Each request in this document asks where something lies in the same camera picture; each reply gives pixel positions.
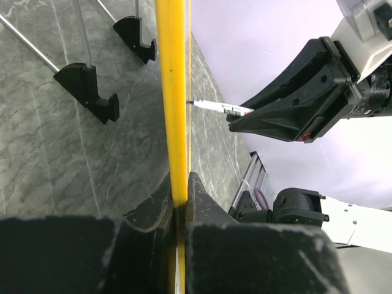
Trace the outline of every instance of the white marker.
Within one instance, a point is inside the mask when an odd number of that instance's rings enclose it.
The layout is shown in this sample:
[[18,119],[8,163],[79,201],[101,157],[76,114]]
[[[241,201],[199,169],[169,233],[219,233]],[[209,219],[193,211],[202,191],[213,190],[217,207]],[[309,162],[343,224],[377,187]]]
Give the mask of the white marker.
[[246,107],[226,104],[226,103],[205,101],[205,100],[187,101],[186,103],[195,105],[200,108],[215,110],[218,112],[227,113],[228,115],[234,115],[234,116],[244,116],[254,111],[254,109],[251,108],[246,108]]

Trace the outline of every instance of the yellow pole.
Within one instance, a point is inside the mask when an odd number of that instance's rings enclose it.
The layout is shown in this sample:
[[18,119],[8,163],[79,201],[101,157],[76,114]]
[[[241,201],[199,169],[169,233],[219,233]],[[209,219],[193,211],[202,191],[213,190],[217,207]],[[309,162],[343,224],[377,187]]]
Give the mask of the yellow pole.
[[184,209],[187,194],[185,1],[156,0],[171,193],[176,214],[181,286],[185,293]]

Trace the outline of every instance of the metal rod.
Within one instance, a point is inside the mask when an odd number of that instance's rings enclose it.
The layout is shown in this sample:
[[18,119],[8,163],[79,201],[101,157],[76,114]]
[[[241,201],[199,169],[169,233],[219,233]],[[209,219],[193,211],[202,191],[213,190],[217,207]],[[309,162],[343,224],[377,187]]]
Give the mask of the metal rod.
[[79,33],[81,36],[81,41],[83,43],[83,49],[85,51],[86,67],[88,69],[90,69],[91,68],[91,53],[90,53],[90,48],[88,46],[86,28],[85,28],[85,23],[83,22],[83,16],[81,14],[79,0],[73,0],[73,7],[75,9],[76,21],[78,23]]
[[135,16],[139,18],[139,0],[135,0]]
[[28,47],[30,47],[30,49],[32,51],[34,51],[36,53],[36,55],[38,55],[44,61],[44,63],[46,63],[52,69],[52,71],[54,71],[55,73],[59,72],[59,69],[57,68],[57,66],[55,66],[53,64],[53,62],[51,62],[37,47],[35,47],[24,35],[22,35],[22,33],[20,31],[18,31],[18,29],[16,27],[14,27],[12,25],[12,23],[10,23],[1,14],[0,14],[0,20],[7,28],[9,28],[15,35],[17,35],[18,38],[23,43],[25,43]]
[[104,4],[100,0],[97,0],[97,2],[102,7],[102,9],[106,12],[106,14],[111,18],[111,20],[113,20],[113,22],[116,23],[117,21],[115,17],[109,12],[109,10],[104,6]]

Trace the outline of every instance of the screw hole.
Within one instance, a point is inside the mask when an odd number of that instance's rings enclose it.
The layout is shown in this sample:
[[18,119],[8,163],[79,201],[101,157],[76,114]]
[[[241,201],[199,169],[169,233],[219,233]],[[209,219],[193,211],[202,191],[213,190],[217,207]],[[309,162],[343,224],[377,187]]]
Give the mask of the screw hole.
[[293,105],[293,106],[297,106],[298,104],[300,104],[300,100],[299,100],[298,98],[296,98],[296,99],[294,99],[294,100],[292,101],[292,105]]

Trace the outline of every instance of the black plastic foot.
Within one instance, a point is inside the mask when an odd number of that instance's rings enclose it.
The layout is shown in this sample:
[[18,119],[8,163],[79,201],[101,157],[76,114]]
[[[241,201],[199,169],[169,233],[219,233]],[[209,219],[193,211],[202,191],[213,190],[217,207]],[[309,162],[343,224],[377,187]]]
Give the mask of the black plastic foot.
[[136,53],[144,64],[157,58],[156,41],[147,46],[141,42],[141,18],[124,17],[113,25],[113,29],[122,38],[125,44]]
[[68,64],[53,77],[104,124],[108,119],[116,121],[119,118],[120,110],[117,94],[113,93],[109,100],[102,99],[98,95],[95,66],[89,69],[84,63]]

